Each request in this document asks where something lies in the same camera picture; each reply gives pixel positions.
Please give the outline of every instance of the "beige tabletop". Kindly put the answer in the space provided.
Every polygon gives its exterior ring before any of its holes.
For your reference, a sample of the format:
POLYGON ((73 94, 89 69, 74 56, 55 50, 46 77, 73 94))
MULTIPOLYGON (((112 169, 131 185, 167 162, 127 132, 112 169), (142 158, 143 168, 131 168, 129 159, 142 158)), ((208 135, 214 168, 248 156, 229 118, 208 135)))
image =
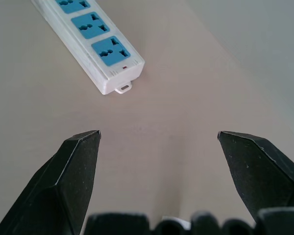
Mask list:
POLYGON ((98 0, 146 60, 131 91, 103 96, 29 0, 0 0, 0 221, 66 138, 102 139, 88 213, 253 223, 217 140, 294 134, 185 0, 98 0))

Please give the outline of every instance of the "power strip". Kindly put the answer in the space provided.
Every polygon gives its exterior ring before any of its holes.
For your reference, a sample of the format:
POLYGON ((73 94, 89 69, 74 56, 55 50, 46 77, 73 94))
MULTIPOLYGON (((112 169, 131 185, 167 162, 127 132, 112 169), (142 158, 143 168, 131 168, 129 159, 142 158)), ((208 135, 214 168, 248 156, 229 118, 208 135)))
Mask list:
POLYGON ((102 94, 123 94, 145 61, 94 0, 32 0, 102 94))

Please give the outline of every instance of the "blue outlet faceplate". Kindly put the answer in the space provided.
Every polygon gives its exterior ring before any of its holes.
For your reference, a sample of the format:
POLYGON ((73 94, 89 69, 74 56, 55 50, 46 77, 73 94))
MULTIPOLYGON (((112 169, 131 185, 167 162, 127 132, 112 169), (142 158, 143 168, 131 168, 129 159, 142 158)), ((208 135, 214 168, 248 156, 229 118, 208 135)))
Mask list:
POLYGON ((62 10, 70 14, 75 11, 80 11, 90 7, 90 4, 86 0, 55 0, 62 10))
POLYGON ((109 27, 103 22, 96 12, 75 17, 72 19, 72 22, 86 39, 90 39, 110 31, 109 27))
POLYGON ((92 44, 92 48, 107 66, 116 64, 131 56, 131 54, 115 36, 92 44))

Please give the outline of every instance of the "white wall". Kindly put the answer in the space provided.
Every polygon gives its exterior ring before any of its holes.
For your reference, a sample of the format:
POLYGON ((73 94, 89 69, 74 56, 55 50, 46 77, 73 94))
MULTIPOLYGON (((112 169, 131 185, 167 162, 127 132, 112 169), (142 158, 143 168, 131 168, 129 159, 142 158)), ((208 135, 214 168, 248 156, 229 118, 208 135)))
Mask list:
POLYGON ((187 0, 294 131, 294 0, 187 0))

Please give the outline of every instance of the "table surface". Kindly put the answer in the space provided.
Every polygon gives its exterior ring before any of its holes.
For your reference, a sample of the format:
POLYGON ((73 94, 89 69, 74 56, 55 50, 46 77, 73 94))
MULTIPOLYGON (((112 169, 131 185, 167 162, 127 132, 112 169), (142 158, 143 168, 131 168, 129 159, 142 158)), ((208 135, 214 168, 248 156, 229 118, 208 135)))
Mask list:
POLYGON ((28 0, 0 0, 0 221, 63 140, 99 129, 88 213, 253 220, 217 140, 294 134, 185 0, 98 0, 146 60, 131 91, 101 95, 28 0))

